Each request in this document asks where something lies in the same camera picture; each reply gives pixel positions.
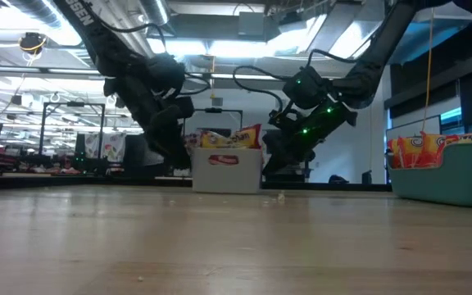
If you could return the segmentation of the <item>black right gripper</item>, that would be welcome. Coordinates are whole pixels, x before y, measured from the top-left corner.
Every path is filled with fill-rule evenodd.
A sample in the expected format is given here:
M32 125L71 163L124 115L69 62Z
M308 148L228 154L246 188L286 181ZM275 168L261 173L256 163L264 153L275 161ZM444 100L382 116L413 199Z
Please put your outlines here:
M276 129L267 131L262 139L270 154L262 174L272 175L285 166L314 160L314 148L322 140L322 127L302 125L290 131Z

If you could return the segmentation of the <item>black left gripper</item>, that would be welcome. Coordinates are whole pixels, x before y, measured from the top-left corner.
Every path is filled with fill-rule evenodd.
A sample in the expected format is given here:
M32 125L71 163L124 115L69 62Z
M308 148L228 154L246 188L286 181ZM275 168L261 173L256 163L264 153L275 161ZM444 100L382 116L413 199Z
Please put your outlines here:
M181 136L180 114L176 105L152 114L146 135L150 149L160 154L166 164L174 168L189 168L191 160Z

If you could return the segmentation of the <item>light grey plastic bin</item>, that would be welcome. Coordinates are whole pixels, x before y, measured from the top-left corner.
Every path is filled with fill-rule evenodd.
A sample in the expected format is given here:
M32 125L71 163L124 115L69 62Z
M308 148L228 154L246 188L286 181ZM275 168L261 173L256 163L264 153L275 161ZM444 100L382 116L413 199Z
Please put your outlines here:
M212 154L235 155L236 166L213 166ZM262 151L251 148L198 147L192 157L192 186L197 193L255 194L261 189Z

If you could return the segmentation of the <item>orange Maruchan noodle packet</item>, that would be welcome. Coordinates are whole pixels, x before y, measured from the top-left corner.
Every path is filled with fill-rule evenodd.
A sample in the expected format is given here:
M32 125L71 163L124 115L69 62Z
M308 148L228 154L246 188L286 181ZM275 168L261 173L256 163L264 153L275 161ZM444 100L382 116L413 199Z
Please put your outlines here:
M423 148L423 139L419 137L399 138L397 140L398 159L401 168L413 168L418 163Z
M436 155L436 164L440 166L443 163L443 153L447 146L457 143L461 139L458 134L447 135L443 138Z
M389 164L393 169L399 169L402 167L399 138L393 138L387 142L386 153L389 156Z
M436 164L437 150L445 135L426 134L423 131L421 131L420 134L424 145L417 166L419 168L438 167Z

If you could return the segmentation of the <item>black equipment cart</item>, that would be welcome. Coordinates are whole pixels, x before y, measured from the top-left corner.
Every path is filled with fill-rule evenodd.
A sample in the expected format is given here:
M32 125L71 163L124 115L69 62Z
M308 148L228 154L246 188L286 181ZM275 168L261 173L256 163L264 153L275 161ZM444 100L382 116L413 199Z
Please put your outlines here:
M307 164L285 166L277 171L263 169L262 175L266 182L305 183L310 178L311 169Z

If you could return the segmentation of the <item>white patterned panel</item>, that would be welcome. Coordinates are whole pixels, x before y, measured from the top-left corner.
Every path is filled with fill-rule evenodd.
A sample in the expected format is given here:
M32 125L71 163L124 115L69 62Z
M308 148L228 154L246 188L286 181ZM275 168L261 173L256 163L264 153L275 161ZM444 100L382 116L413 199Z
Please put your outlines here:
M106 158L109 162L122 162L125 155L126 134L103 134L99 142L99 134L84 135L84 153L87 158Z

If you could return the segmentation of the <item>white ceiling box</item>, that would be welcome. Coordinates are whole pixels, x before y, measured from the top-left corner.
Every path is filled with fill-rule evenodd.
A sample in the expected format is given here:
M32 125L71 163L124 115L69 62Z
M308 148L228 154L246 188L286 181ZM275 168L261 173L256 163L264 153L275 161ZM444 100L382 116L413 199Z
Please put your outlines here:
M259 37L264 34L265 20L260 12L241 11L238 14L238 34L245 37Z

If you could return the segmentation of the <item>long ceiling light bar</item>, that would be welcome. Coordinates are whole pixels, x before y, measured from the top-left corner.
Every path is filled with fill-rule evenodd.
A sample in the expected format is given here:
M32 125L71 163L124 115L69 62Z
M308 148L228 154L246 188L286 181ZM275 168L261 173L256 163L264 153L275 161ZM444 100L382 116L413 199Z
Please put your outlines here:
M96 70L46 67L0 66L0 76L20 76L53 79L103 79Z

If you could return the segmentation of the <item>teal plastic bin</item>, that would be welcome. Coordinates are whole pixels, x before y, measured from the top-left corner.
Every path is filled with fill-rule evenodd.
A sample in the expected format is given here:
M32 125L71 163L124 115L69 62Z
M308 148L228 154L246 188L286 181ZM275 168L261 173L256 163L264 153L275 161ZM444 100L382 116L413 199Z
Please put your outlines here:
M472 207L472 144L445 147L438 167L387 170L398 197Z

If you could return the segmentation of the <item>black metal rack frame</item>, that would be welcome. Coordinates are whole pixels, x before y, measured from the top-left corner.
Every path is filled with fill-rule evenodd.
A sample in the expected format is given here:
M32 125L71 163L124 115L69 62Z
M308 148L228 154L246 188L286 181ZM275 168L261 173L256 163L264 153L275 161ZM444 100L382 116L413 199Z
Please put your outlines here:
M106 105L104 103L91 103L91 102L45 102L43 104L42 120L40 125L40 136L39 136L39 155L43 155L43 144L44 144L44 132L46 127L46 119L55 112L59 107L100 107L102 110L98 113L101 118L99 131L98 131L98 158L102 157L102 143L103 143L103 131L105 124L105 111Z

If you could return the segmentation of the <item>small silver ceiling duct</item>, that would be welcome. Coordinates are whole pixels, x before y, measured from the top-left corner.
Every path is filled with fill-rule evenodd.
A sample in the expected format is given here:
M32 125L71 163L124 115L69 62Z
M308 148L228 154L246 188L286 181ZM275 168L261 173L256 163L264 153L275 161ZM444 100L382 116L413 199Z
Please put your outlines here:
M171 9L166 0L139 0L139 5L149 23L158 25L173 37L176 36L171 24Z

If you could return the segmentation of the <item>large silver ceiling duct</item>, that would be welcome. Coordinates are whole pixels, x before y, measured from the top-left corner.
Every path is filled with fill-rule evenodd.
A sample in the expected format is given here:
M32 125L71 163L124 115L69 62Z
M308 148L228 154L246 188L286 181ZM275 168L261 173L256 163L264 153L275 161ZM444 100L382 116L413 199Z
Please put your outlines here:
M40 23L40 32L48 36L47 48L66 51L89 68L94 68L81 37L54 6L53 0L2 0L12 10Z

